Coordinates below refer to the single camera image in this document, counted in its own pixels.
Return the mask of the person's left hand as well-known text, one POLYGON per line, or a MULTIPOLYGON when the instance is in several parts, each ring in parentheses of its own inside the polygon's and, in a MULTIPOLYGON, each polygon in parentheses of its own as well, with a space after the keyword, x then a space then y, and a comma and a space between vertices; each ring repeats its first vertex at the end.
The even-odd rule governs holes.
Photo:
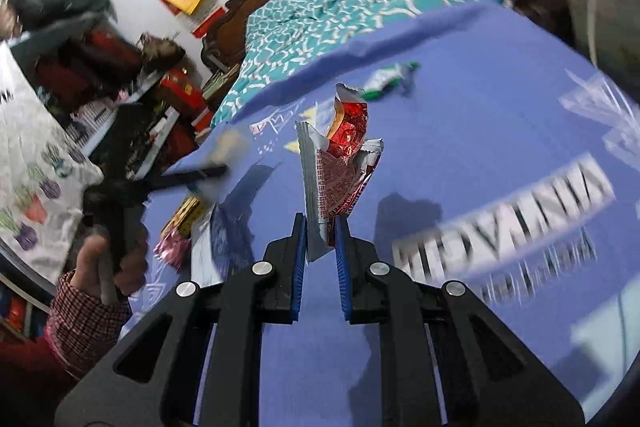
POLYGON ((131 248, 119 265, 115 265, 110 241, 100 233, 92 233, 80 248, 70 285, 99 299, 107 295, 115 297, 116 291, 125 297, 136 293, 145 284, 148 236, 146 228, 137 225, 131 248))

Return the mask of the red checked sleeve forearm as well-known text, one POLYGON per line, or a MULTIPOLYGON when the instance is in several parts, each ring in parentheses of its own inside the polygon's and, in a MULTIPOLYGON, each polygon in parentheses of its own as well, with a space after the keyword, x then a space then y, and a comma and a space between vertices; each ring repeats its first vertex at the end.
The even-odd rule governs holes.
POLYGON ((58 281, 44 340, 67 373, 84 377, 117 343, 131 317, 128 300, 104 305, 72 284, 75 272, 58 281))

